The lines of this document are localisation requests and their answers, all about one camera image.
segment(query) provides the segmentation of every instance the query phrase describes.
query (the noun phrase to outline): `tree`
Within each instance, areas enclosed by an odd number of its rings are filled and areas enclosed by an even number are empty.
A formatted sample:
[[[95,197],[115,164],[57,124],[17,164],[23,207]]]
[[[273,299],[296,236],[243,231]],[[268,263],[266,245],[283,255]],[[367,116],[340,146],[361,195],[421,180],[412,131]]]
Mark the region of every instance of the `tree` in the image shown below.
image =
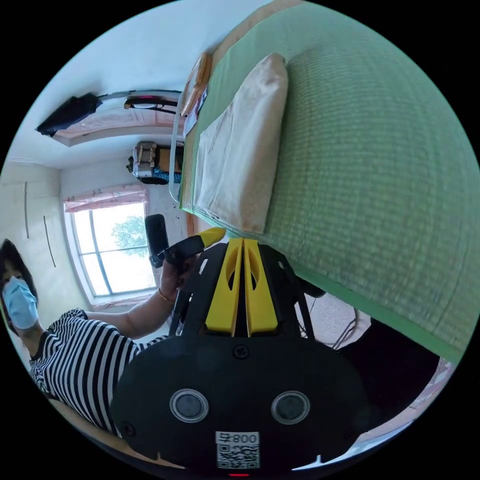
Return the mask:
[[[144,219],[141,216],[129,216],[125,221],[117,223],[112,231],[111,236],[115,238],[115,244],[120,249],[132,249],[125,250],[128,255],[139,255],[144,257],[148,255],[147,245],[147,232],[145,230]]]

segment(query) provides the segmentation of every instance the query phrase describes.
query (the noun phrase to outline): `hair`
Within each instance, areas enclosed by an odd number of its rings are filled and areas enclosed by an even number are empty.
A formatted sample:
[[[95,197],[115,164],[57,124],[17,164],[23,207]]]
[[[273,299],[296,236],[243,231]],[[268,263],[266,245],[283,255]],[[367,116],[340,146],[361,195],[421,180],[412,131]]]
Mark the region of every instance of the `hair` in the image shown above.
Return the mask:
[[[39,295],[37,293],[32,274],[25,265],[24,259],[17,250],[17,247],[10,240],[8,240],[8,238],[6,238],[0,246],[0,275],[2,277],[7,269],[5,265],[6,262],[10,262],[13,268],[20,272],[23,280],[25,280],[26,284],[28,285],[31,294],[36,298],[36,304],[38,305]],[[7,311],[3,297],[1,298],[1,302],[8,328],[18,337],[18,333],[12,325],[12,321],[10,320],[9,313]]]

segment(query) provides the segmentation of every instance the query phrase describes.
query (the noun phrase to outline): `bracelet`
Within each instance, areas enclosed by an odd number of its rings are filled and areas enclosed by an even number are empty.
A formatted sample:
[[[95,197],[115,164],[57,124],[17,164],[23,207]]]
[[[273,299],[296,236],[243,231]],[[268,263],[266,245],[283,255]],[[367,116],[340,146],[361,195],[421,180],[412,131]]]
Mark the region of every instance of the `bracelet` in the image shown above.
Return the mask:
[[[167,298],[160,289],[158,289],[158,293],[160,294],[160,296],[166,301],[168,302],[169,304],[174,304],[175,303],[175,300],[170,300],[169,298]]]

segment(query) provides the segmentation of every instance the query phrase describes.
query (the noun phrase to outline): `striped shirt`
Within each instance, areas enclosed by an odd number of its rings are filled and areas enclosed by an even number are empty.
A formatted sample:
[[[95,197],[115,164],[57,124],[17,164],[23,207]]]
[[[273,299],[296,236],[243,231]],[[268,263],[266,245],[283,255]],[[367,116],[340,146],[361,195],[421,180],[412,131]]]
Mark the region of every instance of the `striped shirt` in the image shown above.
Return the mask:
[[[30,360],[30,375],[49,398],[67,404],[118,437],[110,413],[125,367],[145,348],[165,339],[136,343],[108,323],[90,320],[79,308],[64,313],[43,333]]]

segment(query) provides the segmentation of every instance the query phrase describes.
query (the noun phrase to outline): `face mask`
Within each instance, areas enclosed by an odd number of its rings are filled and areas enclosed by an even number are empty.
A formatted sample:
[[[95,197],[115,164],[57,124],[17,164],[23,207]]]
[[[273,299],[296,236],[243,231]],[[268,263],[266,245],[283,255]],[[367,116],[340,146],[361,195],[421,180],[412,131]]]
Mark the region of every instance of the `face mask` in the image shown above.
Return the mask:
[[[27,330],[37,323],[37,299],[25,280],[13,276],[3,288],[2,295],[8,316],[16,328]]]

